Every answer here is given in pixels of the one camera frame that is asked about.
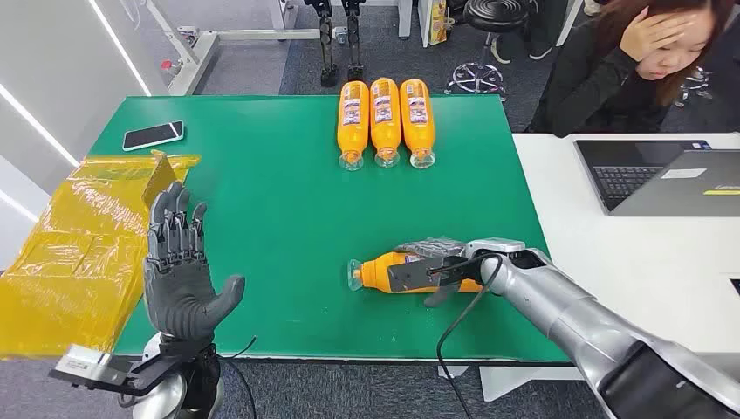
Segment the person's right hand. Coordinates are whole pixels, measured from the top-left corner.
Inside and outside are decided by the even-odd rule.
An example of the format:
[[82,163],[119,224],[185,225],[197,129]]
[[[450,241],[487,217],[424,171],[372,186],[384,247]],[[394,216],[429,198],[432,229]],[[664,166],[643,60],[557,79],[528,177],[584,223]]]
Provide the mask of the person's right hand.
[[634,61],[640,62],[651,52],[671,44],[683,36],[693,18],[675,13],[648,16],[643,9],[624,30],[619,48]]

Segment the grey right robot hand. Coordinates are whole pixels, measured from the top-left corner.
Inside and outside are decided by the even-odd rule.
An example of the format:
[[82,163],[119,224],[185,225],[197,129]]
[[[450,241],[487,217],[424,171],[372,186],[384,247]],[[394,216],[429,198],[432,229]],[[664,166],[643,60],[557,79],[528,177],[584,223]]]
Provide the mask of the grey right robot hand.
[[441,305],[450,295],[460,291],[463,280],[450,271],[432,274],[429,271],[466,261],[467,258],[463,255],[465,246],[462,241],[446,237],[430,237],[397,246],[395,250],[409,256],[409,260],[387,268],[391,292],[411,292],[431,288],[432,291],[425,298],[424,305],[427,308]]

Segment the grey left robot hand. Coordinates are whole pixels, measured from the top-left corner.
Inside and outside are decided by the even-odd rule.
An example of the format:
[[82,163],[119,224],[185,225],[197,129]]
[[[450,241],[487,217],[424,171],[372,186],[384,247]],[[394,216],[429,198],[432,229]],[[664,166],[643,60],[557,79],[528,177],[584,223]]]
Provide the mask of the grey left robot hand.
[[149,211],[144,298],[154,329],[178,340],[212,338],[217,326],[240,304],[245,276],[232,274],[223,289],[213,287],[204,246],[200,202],[188,212],[190,191],[174,181],[157,194]]

